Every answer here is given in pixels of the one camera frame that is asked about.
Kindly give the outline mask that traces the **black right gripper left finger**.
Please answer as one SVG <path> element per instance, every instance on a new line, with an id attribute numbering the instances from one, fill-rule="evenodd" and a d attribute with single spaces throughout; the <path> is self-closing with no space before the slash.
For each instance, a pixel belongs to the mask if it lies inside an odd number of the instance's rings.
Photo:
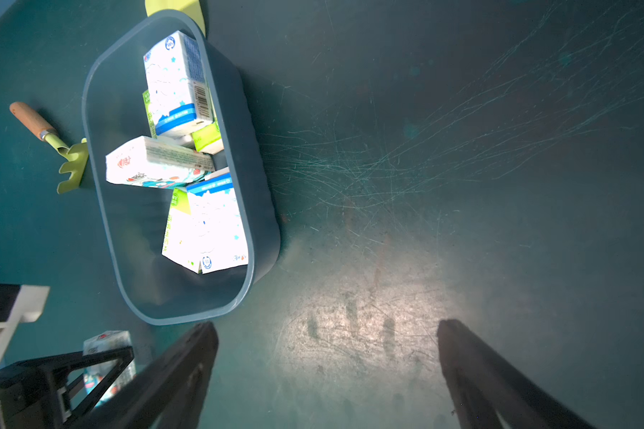
<path id="1" fill-rule="evenodd" d="M 195 325 L 75 428 L 196 428 L 218 353 L 210 322 Z"/>

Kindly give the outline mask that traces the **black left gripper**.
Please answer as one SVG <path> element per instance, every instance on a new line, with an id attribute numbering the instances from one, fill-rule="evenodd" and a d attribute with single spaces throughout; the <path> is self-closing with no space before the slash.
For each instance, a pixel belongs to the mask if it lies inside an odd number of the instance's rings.
<path id="1" fill-rule="evenodd" d="M 132 363 L 133 348 L 89 355 L 81 351 L 17 362 L 0 370 L 0 428 L 70 428 L 94 407 Z M 72 400 L 84 387 L 84 376 L 70 373 L 98 364 L 111 368 L 75 407 Z"/>

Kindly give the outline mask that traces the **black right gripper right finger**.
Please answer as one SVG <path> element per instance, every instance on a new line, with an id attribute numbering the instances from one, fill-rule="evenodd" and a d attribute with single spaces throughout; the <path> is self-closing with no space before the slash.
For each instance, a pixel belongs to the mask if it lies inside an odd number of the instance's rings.
<path id="1" fill-rule="evenodd" d="M 462 428 L 590 428 L 457 319 L 438 325 L 439 360 Z"/>

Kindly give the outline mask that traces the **blue star tissue pack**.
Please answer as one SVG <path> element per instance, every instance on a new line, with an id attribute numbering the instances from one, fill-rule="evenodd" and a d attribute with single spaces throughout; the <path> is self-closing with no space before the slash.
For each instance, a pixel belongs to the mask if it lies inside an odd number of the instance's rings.
<path id="1" fill-rule="evenodd" d="M 192 227 L 190 256 L 202 275 L 246 266 L 248 243 L 234 180 L 226 167 L 187 189 Z"/>

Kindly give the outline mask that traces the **teal red patterned tissue pack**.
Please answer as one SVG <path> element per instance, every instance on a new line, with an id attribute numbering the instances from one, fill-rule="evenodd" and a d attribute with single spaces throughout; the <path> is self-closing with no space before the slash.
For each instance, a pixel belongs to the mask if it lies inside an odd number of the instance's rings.
<path id="1" fill-rule="evenodd" d="M 210 155 L 145 136 L 106 155 L 106 180 L 116 185 L 173 189 L 215 171 Z"/>

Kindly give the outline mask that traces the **green white tissue pack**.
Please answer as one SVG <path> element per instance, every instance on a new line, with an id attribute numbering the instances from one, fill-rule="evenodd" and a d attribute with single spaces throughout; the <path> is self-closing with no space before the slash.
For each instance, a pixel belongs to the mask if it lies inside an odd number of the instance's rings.
<path id="1" fill-rule="evenodd" d="M 174 189 L 166 221 L 162 255 L 175 264 L 200 273 L 195 221 L 185 189 Z"/>

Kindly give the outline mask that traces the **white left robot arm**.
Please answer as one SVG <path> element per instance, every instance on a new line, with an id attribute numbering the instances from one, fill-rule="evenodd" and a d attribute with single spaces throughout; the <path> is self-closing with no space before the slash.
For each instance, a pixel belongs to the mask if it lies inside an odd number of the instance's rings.
<path id="1" fill-rule="evenodd" d="M 132 347 L 84 354 L 39 357 L 1 366 L 20 324 L 33 323 L 48 299 L 46 286 L 0 284 L 0 428 L 69 428 L 93 411 L 107 390 L 132 363 Z M 72 399 L 85 387 L 84 375 L 70 373 L 109 364 L 111 368 L 79 405 Z"/>

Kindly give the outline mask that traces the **blue plastic storage box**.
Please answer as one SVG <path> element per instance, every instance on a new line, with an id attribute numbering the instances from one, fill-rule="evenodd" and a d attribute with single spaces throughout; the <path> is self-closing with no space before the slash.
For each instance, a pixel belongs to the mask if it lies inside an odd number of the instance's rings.
<path id="1" fill-rule="evenodd" d="M 241 80 L 178 11 L 136 25 L 86 80 L 82 119 L 116 282 L 150 325 L 229 313 L 277 261 Z"/>

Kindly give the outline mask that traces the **white teal tissue pack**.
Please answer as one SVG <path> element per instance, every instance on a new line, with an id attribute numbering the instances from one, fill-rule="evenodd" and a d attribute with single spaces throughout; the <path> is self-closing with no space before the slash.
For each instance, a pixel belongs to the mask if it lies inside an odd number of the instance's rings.
<path id="1" fill-rule="evenodd" d="M 91 337 L 83 343 L 83 355 L 91 355 L 109 350 L 117 350 L 119 348 L 132 346 L 132 337 L 128 331 L 106 331 L 95 337 Z M 93 390 L 104 380 L 108 373 L 113 369 L 116 361 L 108 361 L 94 366 L 88 366 L 83 373 L 83 379 L 87 394 L 91 394 Z M 106 390 L 101 399 L 97 403 L 97 407 L 101 406 L 108 400 L 112 399 L 115 395 L 123 389 L 127 384 L 132 382 L 136 376 L 135 361 L 125 368 L 125 371 L 119 375 L 111 386 Z"/>

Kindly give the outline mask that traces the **blue white tissue pack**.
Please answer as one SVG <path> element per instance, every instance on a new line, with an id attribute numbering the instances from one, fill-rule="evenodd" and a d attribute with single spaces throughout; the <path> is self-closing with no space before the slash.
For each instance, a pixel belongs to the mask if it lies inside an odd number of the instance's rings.
<path id="1" fill-rule="evenodd" d="M 144 55 L 156 134 L 180 139 L 214 123 L 199 46 L 177 30 Z"/>

